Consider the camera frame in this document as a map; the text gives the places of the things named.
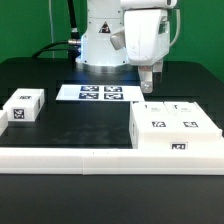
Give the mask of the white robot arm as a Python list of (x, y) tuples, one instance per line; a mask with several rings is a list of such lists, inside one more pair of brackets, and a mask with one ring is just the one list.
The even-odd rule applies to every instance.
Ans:
[(87, 29), (81, 37), (78, 68), (115, 73), (138, 68), (140, 87), (153, 91), (163, 58), (176, 39), (168, 12), (178, 0), (87, 0)]

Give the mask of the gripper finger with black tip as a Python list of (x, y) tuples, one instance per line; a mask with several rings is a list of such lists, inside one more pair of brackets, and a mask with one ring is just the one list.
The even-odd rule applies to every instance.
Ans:
[(151, 66), (139, 67), (140, 87), (143, 93), (153, 91), (153, 70)]

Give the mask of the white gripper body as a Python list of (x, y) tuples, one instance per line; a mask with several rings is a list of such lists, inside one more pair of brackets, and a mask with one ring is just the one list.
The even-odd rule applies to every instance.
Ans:
[(126, 11), (124, 27), (131, 65), (151, 66), (168, 54), (170, 34), (166, 10)]

